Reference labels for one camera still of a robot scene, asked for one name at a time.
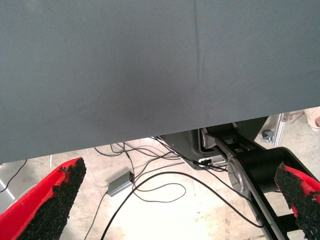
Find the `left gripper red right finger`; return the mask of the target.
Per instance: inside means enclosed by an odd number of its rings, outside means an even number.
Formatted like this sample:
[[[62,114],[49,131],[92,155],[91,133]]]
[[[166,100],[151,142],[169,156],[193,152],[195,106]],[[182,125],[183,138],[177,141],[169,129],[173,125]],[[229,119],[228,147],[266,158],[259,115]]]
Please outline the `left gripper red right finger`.
[[[277,167],[274,181],[292,210],[295,223],[308,240],[320,238],[320,182],[285,165]]]

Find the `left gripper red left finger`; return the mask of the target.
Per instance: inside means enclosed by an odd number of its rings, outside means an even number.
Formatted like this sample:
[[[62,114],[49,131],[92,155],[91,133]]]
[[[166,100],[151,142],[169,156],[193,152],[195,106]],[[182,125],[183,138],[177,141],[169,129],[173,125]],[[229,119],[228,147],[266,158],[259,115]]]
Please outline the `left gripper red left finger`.
[[[58,240],[86,175],[82,157],[68,160],[0,215],[2,240]]]

